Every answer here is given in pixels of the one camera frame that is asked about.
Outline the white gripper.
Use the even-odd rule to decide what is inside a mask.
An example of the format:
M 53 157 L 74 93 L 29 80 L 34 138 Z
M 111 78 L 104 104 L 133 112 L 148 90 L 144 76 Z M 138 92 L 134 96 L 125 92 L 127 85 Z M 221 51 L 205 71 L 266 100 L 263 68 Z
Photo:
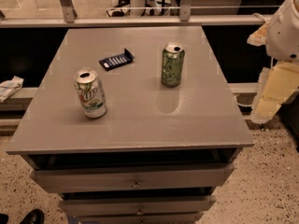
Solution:
M 299 88 L 299 0 L 285 0 L 270 22 L 264 23 L 249 36 L 247 43 L 262 46 L 278 61 L 264 67 L 258 80 L 250 119 L 266 123 Z

